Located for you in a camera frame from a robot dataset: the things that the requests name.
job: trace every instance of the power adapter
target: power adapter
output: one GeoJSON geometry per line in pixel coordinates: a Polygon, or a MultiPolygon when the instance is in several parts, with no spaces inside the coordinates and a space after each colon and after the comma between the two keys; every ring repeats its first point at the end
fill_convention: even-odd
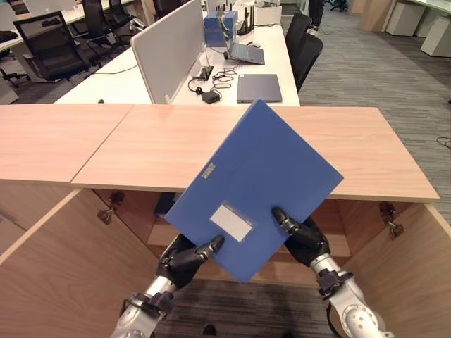
{"type": "Polygon", "coordinates": [[[218,102],[220,99],[220,96],[218,93],[213,92],[212,90],[210,92],[203,92],[201,94],[202,101],[207,102],[208,104],[214,104],[215,102],[218,102]]]}

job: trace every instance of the mesh chair back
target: mesh chair back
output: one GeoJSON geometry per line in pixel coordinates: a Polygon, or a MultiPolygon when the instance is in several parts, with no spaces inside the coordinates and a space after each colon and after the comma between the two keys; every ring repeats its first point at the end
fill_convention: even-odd
{"type": "Polygon", "coordinates": [[[288,28],[287,35],[285,36],[285,44],[287,45],[288,56],[290,62],[296,59],[297,46],[301,42],[302,37],[311,24],[311,18],[301,13],[295,13],[291,20],[290,27],[288,28]]]}
{"type": "Polygon", "coordinates": [[[292,65],[297,91],[302,87],[311,67],[323,51],[323,42],[313,35],[305,34],[296,51],[296,59],[292,65]]]}
{"type": "Polygon", "coordinates": [[[83,0],[85,24],[91,37],[101,37],[111,32],[111,27],[105,18],[104,10],[99,4],[89,4],[92,0],[83,0]]]}
{"type": "Polygon", "coordinates": [[[66,77],[75,69],[79,73],[89,68],[89,64],[78,53],[61,12],[15,21],[14,25],[32,57],[39,59],[41,73],[46,80],[66,77]]]}
{"type": "Polygon", "coordinates": [[[118,25],[124,25],[130,21],[130,16],[123,8],[121,0],[109,0],[109,3],[113,19],[118,25]]]}
{"type": "Polygon", "coordinates": [[[154,0],[156,15],[159,18],[168,15],[170,12],[181,6],[180,0],[154,0]]]}

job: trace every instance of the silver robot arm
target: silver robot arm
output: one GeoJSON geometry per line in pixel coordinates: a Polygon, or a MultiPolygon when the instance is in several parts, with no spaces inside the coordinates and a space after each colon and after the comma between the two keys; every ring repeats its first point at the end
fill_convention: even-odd
{"type": "Polygon", "coordinates": [[[291,235],[285,242],[288,251],[316,274],[319,293],[337,311],[346,334],[351,338],[393,338],[392,332],[385,331],[383,319],[366,305],[354,275],[342,270],[330,256],[328,241],[316,223],[311,218],[297,222],[279,207],[272,213],[291,235]]]}
{"type": "Polygon", "coordinates": [[[123,303],[121,317],[110,338],[150,338],[155,327],[174,307],[173,294],[189,284],[200,266],[224,243],[222,236],[196,247],[179,234],[164,251],[156,277],[143,294],[132,294],[123,303]]]}

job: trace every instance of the blue box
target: blue box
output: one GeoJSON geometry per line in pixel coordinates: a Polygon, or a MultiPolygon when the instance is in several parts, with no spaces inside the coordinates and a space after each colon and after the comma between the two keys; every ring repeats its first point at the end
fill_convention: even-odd
{"type": "MultiPolygon", "coordinates": [[[[229,30],[229,38],[233,41],[236,35],[236,22],[238,19],[237,11],[228,11],[224,13],[225,26],[229,30]]],[[[218,22],[216,11],[209,12],[204,18],[205,44],[208,47],[225,47],[226,43],[222,36],[221,27],[218,22]]]]}

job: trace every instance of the gray laptop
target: gray laptop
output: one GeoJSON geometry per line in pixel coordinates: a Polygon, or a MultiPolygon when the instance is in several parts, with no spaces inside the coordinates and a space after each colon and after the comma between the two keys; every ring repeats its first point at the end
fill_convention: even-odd
{"type": "Polygon", "coordinates": [[[264,65],[265,58],[263,49],[254,46],[247,46],[245,44],[237,44],[230,40],[228,29],[224,25],[224,15],[221,13],[218,16],[219,26],[223,33],[225,45],[227,46],[228,58],[233,60],[246,61],[249,63],[256,63],[257,65],[264,65]]]}
{"type": "Polygon", "coordinates": [[[257,99],[265,102],[282,102],[276,74],[238,75],[237,102],[247,104],[257,99]]]}
{"type": "Polygon", "coordinates": [[[74,0],[24,0],[24,2],[33,16],[57,11],[68,11],[75,6],[74,0]]]}

